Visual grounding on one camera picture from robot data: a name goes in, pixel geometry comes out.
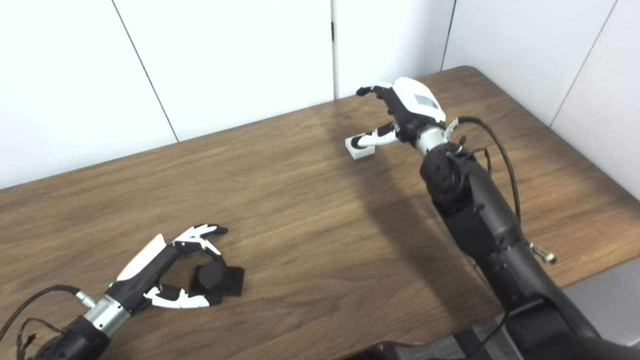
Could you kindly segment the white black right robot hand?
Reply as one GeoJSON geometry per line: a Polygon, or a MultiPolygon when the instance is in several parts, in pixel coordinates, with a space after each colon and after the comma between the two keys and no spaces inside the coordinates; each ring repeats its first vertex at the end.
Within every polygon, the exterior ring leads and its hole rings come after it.
{"type": "Polygon", "coordinates": [[[345,146],[357,160],[375,153],[375,148],[395,141],[407,142],[425,157],[445,144],[446,115],[430,89],[418,80],[400,77],[393,83],[362,86],[356,95],[374,93],[383,100],[393,121],[345,139],[345,146]]]}

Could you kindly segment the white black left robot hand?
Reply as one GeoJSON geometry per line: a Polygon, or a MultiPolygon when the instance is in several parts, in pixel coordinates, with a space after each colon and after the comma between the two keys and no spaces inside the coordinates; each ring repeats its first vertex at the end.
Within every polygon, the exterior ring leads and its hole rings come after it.
{"type": "Polygon", "coordinates": [[[149,241],[122,269],[105,292],[135,315],[151,305],[166,309],[197,309],[221,304],[222,297],[173,285],[163,285],[160,278],[182,256],[195,252],[221,260],[221,252],[208,240],[212,235],[224,235],[228,228],[218,224],[199,224],[166,242],[162,234],[149,241]]]}

